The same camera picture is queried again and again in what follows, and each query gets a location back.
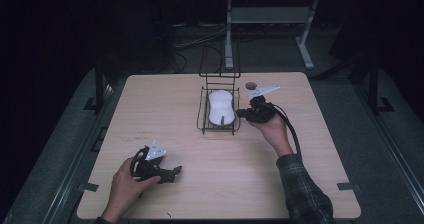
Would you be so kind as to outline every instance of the person's left hand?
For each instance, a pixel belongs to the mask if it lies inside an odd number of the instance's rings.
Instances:
[[[134,180],[130,172],[131,161],[132,157],[128,158],[113,176],[109,201],[102,214],[108,222],[117,223],[143,191],[160,181],[159,176],[142,182]]]

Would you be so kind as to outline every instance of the metal leg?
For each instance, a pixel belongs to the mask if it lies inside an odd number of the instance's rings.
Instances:
[[[296,37],[296,44],[299,48],[300,54],[302,55],[303,62],[305,63],[305,66],[307,69],[313,69],[314,64],[312,63],[311,57],[309,56],[308,49],[306,49],[305,43],[306,38],[308,37],[309,30],[311,29],[312,21],[314,20],[315,10],[318,6],[319,0],[313,0],[312,4],[309,8],[308,14],[306,16],[305,20],[305,30],[303,31],[302,35],[299,37]]]
[[[231,46],[231,0],[227,4],[227,38],[225,39],[225,68],[232,70],[233,64],[233,48]]]

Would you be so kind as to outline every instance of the gray floor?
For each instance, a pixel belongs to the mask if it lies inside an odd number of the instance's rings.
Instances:
[[[339,60],[328,55],[337,29],[313,29],[307,46],[314,70],[303,66],[294,37],[301,27],[255,27],[240,34],[238,44],[242,72],[300,71],[308,76],[319,74],[336,65]],[[205,28],[179,28],[181,43],[214,33]],[[221,41],[206,45],[220,48]],[[178,50],[175,63],[163,73],[197,73],[203,45]],[[357,187],[356,195],[362,215],[354,223],[424,223],[424,216],[405,184],[395,159],[390,155],[388,138],[382,135],[381,124],[391,134],[389,141],[397,144],[417,179],[424,179],[424,126],[415,116],[396,85],[380,72],[379,96],[386,97],[395,112],[375,117],[364,102],[366,81],[352,85],[344,69],[324,81],[311,81],[323,116],[326,120],[346,173]],[[98,115],[83,110],[88,98],[94,97],[94,73],[81,82],[74,97],[28,177],[12,208],[11,223],[91,223],[80,220],[75,208],[81,196],[80,184],[86,183],[97,152],[90,151],[98,133],[106,128],[113,116],[124,87],[125,78],[109,89],[106,105]],[[340,220],[339,223],[351,221]],[[149,223],[122,220],[121,223]]]

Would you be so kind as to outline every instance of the plaid shirt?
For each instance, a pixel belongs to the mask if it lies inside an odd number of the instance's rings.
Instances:
[[[314,183],[296,154],[278,158],[277,167],[292,223],[335,223],[331,200]]]

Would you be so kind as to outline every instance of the black device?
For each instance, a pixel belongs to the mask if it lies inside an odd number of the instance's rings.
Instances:
[[[294,130],[284,110],[281,107],[272,104],[271,102],[266,102],[265,97],[262,95],[253,97],[250,100],[250,106],[251,108],[236,110],[237,117],[246,118],[246,120],[250,122],[266,123],[271,120],[274,115],[279,115],[289,128],[293,136],[294,144],[296,146],[296,153],[300,159],[302,159],[302,153],[300,151],[299,140],[297,139],[296,131]]]
[[[149,150],[150,148],[145,146],[135,154],[130,166],[131,175],[135,177],[137,181],[144,181],[154,176],[160,176],[161,179],[158,184],[174,182],[175,177],[180,174],[183,167],[178,166],[173,170],[162,169],[159,167],[159,164],[164,157],[146,160]]]

